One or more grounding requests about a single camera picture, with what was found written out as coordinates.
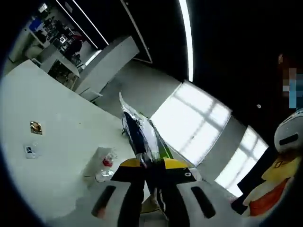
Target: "window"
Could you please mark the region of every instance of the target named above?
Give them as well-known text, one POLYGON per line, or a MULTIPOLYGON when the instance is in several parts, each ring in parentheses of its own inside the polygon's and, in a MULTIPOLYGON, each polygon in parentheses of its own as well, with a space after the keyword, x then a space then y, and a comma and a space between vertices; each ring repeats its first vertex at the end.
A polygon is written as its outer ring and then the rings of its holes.
POLYGON ((239 148, 215 181, 233 195, 240 197, 242 192, 237 184, 249 173, 267 148, 268 145, 260 136, 248 127, 239 148))
POLYGON ((42 13, 46 9, 47 9, 47 5, 45 3, 43 3, 42 6, 38 10, 40 13, 42 13))
POLYGON ((207 155, 231 111, 189 82, 181 84, 151 117, 163 139, 193 165, 207 155))

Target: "desk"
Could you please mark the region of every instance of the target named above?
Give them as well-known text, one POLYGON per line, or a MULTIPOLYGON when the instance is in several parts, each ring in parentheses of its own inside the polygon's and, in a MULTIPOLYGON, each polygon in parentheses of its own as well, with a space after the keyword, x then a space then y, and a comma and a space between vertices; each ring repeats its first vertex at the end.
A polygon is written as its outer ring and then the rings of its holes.
POLYGON ((42 50, 37 59, 42 63, 40 68, 43 69, 46 73, 48 73, 55 61, 59 60, 66 68, 68 68, 73 74, 80 78, 77 67, 74 66, 68 59, 66 59, 52 44, 42 50), (39 59, 39 56, 42 56, 44 58, 43 61, 39 59))
POLYGON ((0 140, 17 189, 45 221, 67 215, 88 193, 81 172, 98 146, 116 149, 113 170, 134 157, 122 124, 67 89, 30 60, 0 84, 0 140), (41 123, 43 135, 30 132, 41 123), (26 159, 24 145, 36 144, 40 157, 26 159))

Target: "ceiling light strip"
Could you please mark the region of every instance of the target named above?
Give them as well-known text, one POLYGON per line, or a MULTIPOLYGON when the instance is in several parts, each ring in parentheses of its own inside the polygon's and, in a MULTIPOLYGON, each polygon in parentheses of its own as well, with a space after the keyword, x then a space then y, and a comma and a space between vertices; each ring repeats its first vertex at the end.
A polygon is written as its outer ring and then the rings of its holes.
POLYGON ((85 14, 85 12, 81 9, 81 7, 76 3, 75 0, 72 0, 73 3, 75 3, 75 5, 80 9, 80 11, 84 14, 84 16, 87 18, 87 20, 89 20, 89 22, 91 23, 91 25, 93 25, 93 27, 95 28, 95 30, 99 33, 99 35, 102 37, 102 39, 105 41, 105 43, 108 45, 108 42, 106 41, 106 39, 103 37, 103 35, 99 32, 99 30, 96 28, 96 26, 93 24, 93 22, 89 19, 89 17, 85 14))
POLYGON ((189 12, 187 8, 186 0, 179 0, 183 22, 185 27, 186 43, 187 43, 187 60, 188 60, 188 80, 193 82, 194 76, 194 60, 193 60, 193 41, 191 37, 191 28, 189 20, 189 12))
POLYGON ((85 33, 85 31, 83 31, 83 29, 77 24, 77 22, 71 17, 71 15, 67 12, 67 10, 63 7, 63 5, 61 5, 61 3, 56 0, 56 2, 62 7, 62 9, 66 12, 66 14, 73 20, 73 22, 80 28, 80 30, 84 33, 84 35, 86 35, 86 37, 91 41, 92 44, 94 44, 94 42, 89 38, 89 36, 85 33))

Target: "plastic wrap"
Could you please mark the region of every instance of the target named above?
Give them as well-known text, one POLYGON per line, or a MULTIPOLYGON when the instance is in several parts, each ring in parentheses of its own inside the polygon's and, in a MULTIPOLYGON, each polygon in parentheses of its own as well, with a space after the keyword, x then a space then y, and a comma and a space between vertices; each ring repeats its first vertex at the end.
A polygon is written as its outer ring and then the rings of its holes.
POLYGON ((122 98, 122 124, 129 138, 129 143, 137 158, 144 166, 161 158, 173 158, 169 147, 160 136, 150 119, 129 106, 122 98))

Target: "bright window light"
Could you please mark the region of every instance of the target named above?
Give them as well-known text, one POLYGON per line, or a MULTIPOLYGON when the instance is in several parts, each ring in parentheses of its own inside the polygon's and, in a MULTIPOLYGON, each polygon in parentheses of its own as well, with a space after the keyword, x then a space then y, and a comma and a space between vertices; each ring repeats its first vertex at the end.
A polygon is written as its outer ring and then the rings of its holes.
POLYGON ((73 20, 73 22, 80 28, 80 30, 86 35, 86 37, 91 41, 91 43, 98 49, 98 47, 94 44, 94 42, 89 38, 89 36, 85 33, 85 31, 77 24, 77 22, 71 17, 71 15, 67 12, 67 10, 60 4, 58 0, 56 2, 61 6, 61 8, 66 12, 66 14, 73 20))
POLYGON ((218 100, 189 82, 181 84, 151 117, 163 139, 197 166, 231 115, 218 100))
POLYGON ((219 130, 205 122, 188 146, 180 153, 192 164, 198 165, 205 158, 218 135, 219 130))
POLYGON ((230 115, 230 110, 220 103, 216 103, 212 112, 210 113, 211 119, 213 119, 213 121, 220 126, 224 126, 226 124, 230 115))
POLYGON ((263 142, 262 139, 258 139, 257 144, 252 151, 252 154, 256 159, 260 159, 267 148, 268 145, 265 142, 263 142))
POLYGON ((248 127, 242 138, 241 145, 245 147, 247 150, 252 150, 256 140, 257 140, 257 135, 252 129, 248 127))
POLYGON ((215 181, 223 188, 230 186, 237 174, 239 174, 247 158, 247 155, 241 149, 237 149, 224 170, 215 179, 215 181))
POLYGON ((179 151, 197 130, 203 116, 171 97, 157 110, 151 120, 165 141, 179 151))
POLYGON ((214 99, 209 94, 189 83, 184 83, 176 92, 176 96, 203 113, 206 113, 214 102, 214 99))
POLYGON ((259 135, 248 127, 239 148, 215 181, 233 195, 240 197, 242 192, 237 184, 250 172, 267 148, 268 145, 259 135))
POLYGON ((106 41, 106 39, 103 37, 103 35, 99 32, 99 30, 96 28, 96 26, 93 24, 93 22, 89 19, 89 17, 84 13, 84 11, 81 9, 81 7, 76 3, 75 0, 72 0, 75 5, 80 9, 80 11, 83 13, 83 15, 87 18, 87 20, 89 20, 89 22, 91 23, 91 25, 93 25, 93 27, 95 28, 95 30, 99 33, 99 35, 102 37, 102 39, 105 41, 105 43, 108 45, 108 42, 106 41))
POLYGON ((194 76, 194 61, 193 61, 193 41, 191 37, 191 28, 189 20, 189 12, 187 8, 186 0, 179 0, 183 22, 185 27, 186 43, 187 43, 187 60, 188 60, 188 80, 193 82, 194 76))
POLYGON ((47 9, 47 5, 45 3, 43 3, 42 6, 38 10, 40 13, 42 13, 46 9, 47 9))

